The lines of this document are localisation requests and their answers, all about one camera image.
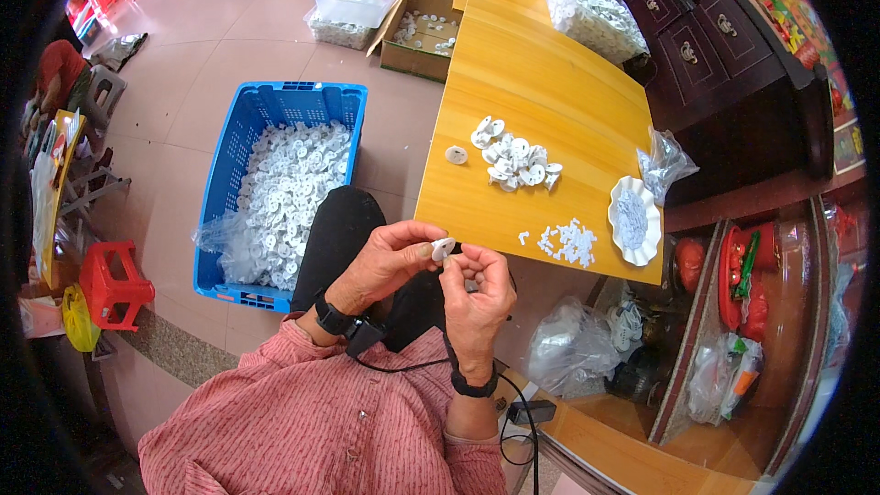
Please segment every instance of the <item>white scalloped dish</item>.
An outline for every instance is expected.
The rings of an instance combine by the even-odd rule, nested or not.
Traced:
[[[636,249],[625,248],[623,237],[617,227],[617,200],[624,190],[632,190],[645,204],[645,213],[648,216],[648,232],[642,246]],[[645,188],[644,182],[639,178],[624,176],[610,191],[610,204],[608,205],[608,221],[613,227],[611,238],[623,253],[623,259],[637,266],[644,266],[657,254],[657,244],[663,237],[663,227],[660,225],[660,209],[654,204],[654,194]]]

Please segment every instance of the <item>wooden table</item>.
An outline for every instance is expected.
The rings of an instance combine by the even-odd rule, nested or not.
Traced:
[[[47,135],[47,141],[49,142],[49,149],[52,149],[52,146],[55,143],[55,140],[58,137],[58,134],[61,131],[67,131],[73,122],[73,115],[70,111],[58,110],[55,115],[55,132]],[[64,153],[64,163],[61,166],[61,172],[58,183],[58,187],[52,190],[52,202],[51,205],[42,211],[41,215],[35,216],[33,219],[34,230],[40,229],[39,226],[44,230],[50,231],[52,235],[50,235],[45,243],[36,249],[36,252],[40,253],[40,259],[42,261],[43,267],[39,274],[42,276],[43,280],[49,284],[49,287],[52,289],[58,288],[56,285],[58,283],[57,276],[53,275],[53,259],[55,257],[54,249],[55,249],[55,223],[58,221],[58,211],[61,207],[61,192],[64,189],[64,183],[67,180],[67,172],[71,167],[73,162],[73,154],[77,150],[76,143],[79,141],[83,134],[83,128],[85,127],[85,115],[79,116],[79,127],[75,133],[69,135],[71,137],[68,138],[68,146],[67,150]]]
[[[464,9],[449,78],[434,127],[415,218],[450,236],[530,259],[556,261],[537,246],[550,226],[577,218],[599,238],[587,268],[659,284],[661,260],[638,268],[611,240],[611,188],[641,177],[636,148],[649,150],[651,116],[644,90],[618,67],[553,29],[545,0],[455,0]],[[470,141],[486,115],[515,136],[547,148],[564,170],[552,192],[543,186],[506,193],[489,186],[489,166]],[[449,146],[467,149],[461,166]],[[525,245],[517,236],[529,232]],[[663,256],[663,242],[657,256]]]

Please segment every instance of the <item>dark wooden cabinet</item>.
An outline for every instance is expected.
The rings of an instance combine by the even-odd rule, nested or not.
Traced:
[[[670,130],[700,171],[666,206],[803,169],[830,177],[830,87],[777,38],[750,0],[624,0],[650,50],[627,68],[644,84],[654,127]]]

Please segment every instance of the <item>cardboard box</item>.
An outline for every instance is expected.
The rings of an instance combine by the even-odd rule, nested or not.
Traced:
[[[415,17],[415,35],[411,41],[407,42],[415,43],[415,41],[421,40],[421,49],[394,42],[394,33],[401,25],[404,13],[415,10],[420,12],[419,16]],[[446,22],[426,22],[422,19],[424,14],[446,17]],[[377,30],[376,38],[367,49],[367,56],[381,44],[381,67],[445,83],[446,76],[449,74],[449,63],[452,56],[455,55],[455,46],[445,50],[450,53],[449,56],[441,56],[434,53],[435,45],[447,42],[449,38],[457,36],[458,27],[461,25],[461,16],[461,13],[452,11],[452,0],[397,0]],[[428,28],[428,23],[443,25],[443,29],[437,31]]]

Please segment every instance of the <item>pink striped shirt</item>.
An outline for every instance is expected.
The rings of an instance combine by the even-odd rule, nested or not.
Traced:
[[[361,354],[384,369],[444,357],[437,328],[401,353]],[[153,495],[504,493],[498,437],[445,433],[452,393],[448,363],[379,373],[285,321],[141,438],[143,483]]]

